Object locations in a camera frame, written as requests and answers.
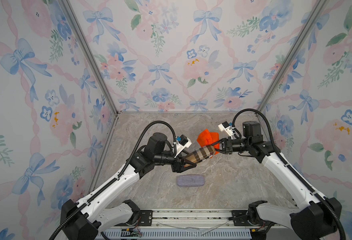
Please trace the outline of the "orange microfiber cloth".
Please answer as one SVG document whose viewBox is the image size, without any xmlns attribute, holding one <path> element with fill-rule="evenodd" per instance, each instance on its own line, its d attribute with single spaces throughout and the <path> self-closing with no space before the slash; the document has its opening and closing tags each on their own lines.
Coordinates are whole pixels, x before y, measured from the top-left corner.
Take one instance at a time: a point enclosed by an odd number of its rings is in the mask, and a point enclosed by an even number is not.
<svg viewBox="0 0 352 240">
<path fill-rule="evenodd" d="M 198 138 L 197 142 L 201 146 L 201 150 L 205 153 L 205 155 L 212 156 L 213 154 L 217 155 L 219 152 L 219 133 L 210 132 L 209 130 L 202 131 Z"/>
</svg>

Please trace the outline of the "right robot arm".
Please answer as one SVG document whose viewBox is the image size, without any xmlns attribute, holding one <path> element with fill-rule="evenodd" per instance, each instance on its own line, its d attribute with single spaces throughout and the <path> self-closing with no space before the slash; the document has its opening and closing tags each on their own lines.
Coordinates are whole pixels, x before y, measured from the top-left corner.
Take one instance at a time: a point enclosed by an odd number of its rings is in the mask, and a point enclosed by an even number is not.
<svg viewBox="0 0 352 240">
<path fill-rule="evenodd" d="M 256 201 L 249 204 L 246 215 L 233 216 L 234 222 L 247 221 L 254 226 L 266 224 L 261 234 L 266 234 L 270 225 L 278 224 L 293 230 L 302 240 L 318 240 L 335 232 L 340 234 L 342 240 L 345 239 L 345 234 L 339 229 L 341 203 L 317 190 L 289 163 L 273 142 L 265 141 L 260 123 L 244 122 L 242 137 L 235 136 L 236 130 L 228 122 L 220 124 L 219 129 L 228 134 L 228 138 L 219 141 L 219 153 L 248 152 L 273 173 L 297 206 L 289 209 L 267 201 Z"/>
</svg>

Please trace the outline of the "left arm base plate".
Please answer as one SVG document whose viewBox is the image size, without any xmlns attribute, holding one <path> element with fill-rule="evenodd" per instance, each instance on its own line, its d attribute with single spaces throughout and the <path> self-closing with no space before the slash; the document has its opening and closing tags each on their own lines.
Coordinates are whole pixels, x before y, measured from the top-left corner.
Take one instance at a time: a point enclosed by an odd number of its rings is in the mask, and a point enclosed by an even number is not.
<svg viewBox="0 0 352 240">
<path fill-rule="evenodd" d="M 135 211 L 125 223 L 126 226 L 150 227 L 153 221 L 153 210 Z"/>
</svg>

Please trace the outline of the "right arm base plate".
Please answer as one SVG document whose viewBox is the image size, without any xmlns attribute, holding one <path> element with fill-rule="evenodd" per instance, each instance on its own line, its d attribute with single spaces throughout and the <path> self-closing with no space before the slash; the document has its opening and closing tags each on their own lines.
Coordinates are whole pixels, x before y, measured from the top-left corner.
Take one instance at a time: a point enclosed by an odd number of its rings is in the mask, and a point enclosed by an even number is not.
<svg viewBox="0 0 352 240">
<path fill-rule="evenodd" d="M 253 226 L 261 228 L 270 223 L 270 221 L 262 220 L 257 212 L 254 210 L 232 210 L 232 216 L 228 219 L 232 221 L 235 226 Z"/>
</svg>

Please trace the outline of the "plaid eyeglass case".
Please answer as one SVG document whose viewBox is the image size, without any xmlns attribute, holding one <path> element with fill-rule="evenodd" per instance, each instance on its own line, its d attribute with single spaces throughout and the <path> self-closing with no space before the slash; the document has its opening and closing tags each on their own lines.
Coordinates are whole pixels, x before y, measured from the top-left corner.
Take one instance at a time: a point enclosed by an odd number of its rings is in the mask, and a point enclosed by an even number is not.
<svg viewBox="0 0 352 240">
<path fill-rule="evenodd" d="M 212 145 L 207 145 L 191 152 L 190 154 L 183 157 L 184 167 L 194 167 L 198 163 L 205 161 L 208 158 L 211 158 L 216 153 L 215 148 Z"/>
</svg>

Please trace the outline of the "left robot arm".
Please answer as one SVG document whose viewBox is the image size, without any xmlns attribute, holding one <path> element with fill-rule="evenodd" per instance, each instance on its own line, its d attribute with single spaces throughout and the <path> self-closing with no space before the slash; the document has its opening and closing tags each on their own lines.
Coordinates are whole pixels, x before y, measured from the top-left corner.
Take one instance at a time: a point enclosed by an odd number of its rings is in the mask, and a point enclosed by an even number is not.
<svg viewBox="0 0 352 240">
<path fill-rule="evenodd" d="M 140 208 L 133 201 L 126 200 L 111 209 L 107 206 L 156 166 L 170 165 L 174 173 L 182 173 L 195 168 L 210 155 L 210 149 L 204 147 L 183 156 L 184 149 L 190 146 L 190 140 L 185 136 L 176 140 L 175 156 L 172 151 L 165 150 L 169 144 L 166 135 L 154 133 L 147 145 L 139 147 L 133 158 L 108 181 L 76 202 L 65 202 L 57 230 L 63 231 L 69 240 L 93 240 L 114 226 L 136 226 L 140 222 Z"/>
</svg>

